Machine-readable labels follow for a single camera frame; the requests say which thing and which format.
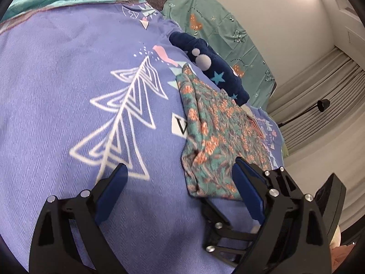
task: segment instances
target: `lamp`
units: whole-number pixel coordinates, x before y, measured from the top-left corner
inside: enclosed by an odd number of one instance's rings
[[[322,100],[319,100],[317,102],[317,104],[313,105],[312,107],[306,109],[305,111],[303,111],[302,113],[298,114],[297,116],[293,117],[292,119],[286,121],[286,122],[283,122],[283,123],[279,123],[278,124],[278,127],[281,128],[282,126],[290,123],[291,121],[294,121],[295,119],[301,117],[302,115],[306,114],[307,112],[310,112],[312,109],[314,108],[318,108],[318,110],[320,112],[323,112],[325,111],[329,106],[330,106],[331,102],[328,100],[328,99],[322,99]]]

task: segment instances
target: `light blue star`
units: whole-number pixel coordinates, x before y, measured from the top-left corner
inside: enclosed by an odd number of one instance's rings
[[[218,83],[220,82],[226,82],[224,79],[223,79],[223,74],[224,72],[218,74],[216,71],[214,71],[214,77],[211,78],[210,80],[211,81],[214,81],[216,85],[218,85]]]

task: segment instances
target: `floral fabric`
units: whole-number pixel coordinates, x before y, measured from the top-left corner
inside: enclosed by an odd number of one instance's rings
[[[176,77],[187,116],[181,161],[193,197],[241,199],[231,177],[236,157],[270,168],[262,139],[233,99],[200,81],[188,65]]]

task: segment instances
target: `navy blue plush toy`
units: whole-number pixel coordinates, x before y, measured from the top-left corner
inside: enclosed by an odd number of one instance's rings
[[[242,87],[240,77],[236,72],[211,48],[204,39],[194,38],[187,33],[173,32],[170,35],[172,45],[185,51],[203,73],[217,87],[224,89],[235,100],[238,106],[246,104],[249,94]]]

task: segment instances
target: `black lamp head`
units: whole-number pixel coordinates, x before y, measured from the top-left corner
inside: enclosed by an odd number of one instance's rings
[[[328,99],[322,99],[317,102],[317,107],[320,112],[325,111],[329,106],[331,102]]]

